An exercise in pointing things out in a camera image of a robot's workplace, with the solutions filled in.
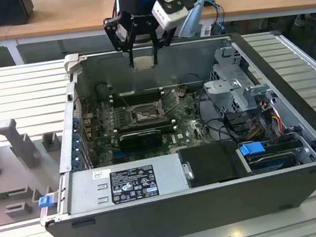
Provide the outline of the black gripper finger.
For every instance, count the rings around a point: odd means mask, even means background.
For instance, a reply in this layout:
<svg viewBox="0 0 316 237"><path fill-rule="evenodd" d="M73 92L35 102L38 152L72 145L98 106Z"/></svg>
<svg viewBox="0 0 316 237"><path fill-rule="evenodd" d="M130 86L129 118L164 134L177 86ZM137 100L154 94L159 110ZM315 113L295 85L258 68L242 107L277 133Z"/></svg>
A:
<svg viewBox="0 0 316 237"><path fill-rule="evenodd" d="M117 36L119 26L123 27L127 33L125 41ZM115 18L104 19L103 28L115 50L128 53L129 66L133 68L134 56L132 50L138 31L137 23L133 22L131 19L128 20L124 15L119 15Z"/></svg>
<svg viewBox="0 0 316 237"><path fill-rule="evenodd" d="M171 30L164 31L161 38L157 37L156 30L159 28L158 22L148 23L148 33L152 41L152 50L153 50L153 62L154 65L158 64L158 51L163 47L168 47L174 37L175 30L177 28L173 28Z"/></svg>

